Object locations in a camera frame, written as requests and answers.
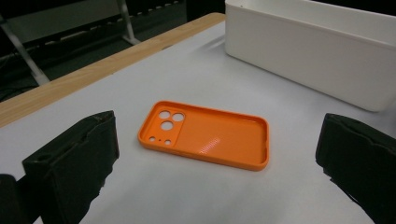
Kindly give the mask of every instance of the camera hole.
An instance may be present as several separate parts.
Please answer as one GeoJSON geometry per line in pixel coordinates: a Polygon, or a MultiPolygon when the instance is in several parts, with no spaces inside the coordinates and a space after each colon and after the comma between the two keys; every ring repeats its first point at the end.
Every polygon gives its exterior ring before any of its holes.
{"type": "Polygon", "coordinates": [[[167,110],[160,112],[160,119],[167,119],[171,116],[171,113],[167,110]]]}
{"type": "Polygon", "coordinates": [[[176,113],[174,116],[172,116],[172,119],[174,121],[182,121],[184,119],[184,115],[181,113],[176,113]]]}
{"type": "Polygon", "coordinates": [[[164,131],[169,131],[173,129],[173,123],[171,121],[165,121],[161,124],[161,129],[164,131]]]}

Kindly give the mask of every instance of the wooden strip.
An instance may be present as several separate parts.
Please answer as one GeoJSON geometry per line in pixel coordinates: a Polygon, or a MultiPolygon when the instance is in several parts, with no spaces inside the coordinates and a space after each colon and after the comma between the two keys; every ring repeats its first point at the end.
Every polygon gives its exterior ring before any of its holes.
{"type": "Polygon", "coordinates": [[[113,54],[101,61],[78,69],[48,84],[13,97],[0,103],[0,127],[23,118],[40,108],[50,105],[74,91],[107,77],[122,68],[139,62],[148,56],[166,49],[190,36],[225,20],[225,15],[212,13],[195,21],[188,22],[164,34],[113,54]]]}

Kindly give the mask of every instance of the table surface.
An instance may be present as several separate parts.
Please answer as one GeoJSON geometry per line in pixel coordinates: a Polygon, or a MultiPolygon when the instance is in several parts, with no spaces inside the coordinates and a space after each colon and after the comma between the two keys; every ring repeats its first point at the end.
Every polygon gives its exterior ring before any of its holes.
{"type": "Polygon", "coordinates": [[[323,174],[315,151],[326,113],[395,137],[396,104],[372,113],[308,89],[228,56],[224,22],[206,28],[4,126],[0,173],[21,178],[24,158],[80,119],[114,110],[120,158],[81,223],[373,223],[323,174]],[[142,148],[137,132],[161,100],[265,118],[269,164],[252,172],[142,148]]]}

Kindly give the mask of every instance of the orange phone case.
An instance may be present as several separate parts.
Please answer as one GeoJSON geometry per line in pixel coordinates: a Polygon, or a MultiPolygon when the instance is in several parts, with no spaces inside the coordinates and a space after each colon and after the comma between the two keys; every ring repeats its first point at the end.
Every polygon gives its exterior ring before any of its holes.
{"type": "Polygon", "coordinates": [[[250,115],[161,101],[137,137],[148,149],[252,171],[269,161],[268,123],[250,115]]]}

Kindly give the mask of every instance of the white box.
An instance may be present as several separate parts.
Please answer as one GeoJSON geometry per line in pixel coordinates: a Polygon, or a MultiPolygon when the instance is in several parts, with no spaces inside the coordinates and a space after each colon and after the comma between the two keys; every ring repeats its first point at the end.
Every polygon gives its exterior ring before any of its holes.
{"type": "Polygon", "coordinates": [[[396,101],[396,18],[308,0],[226,0],[226,52],[370,111],[396,101]]]}

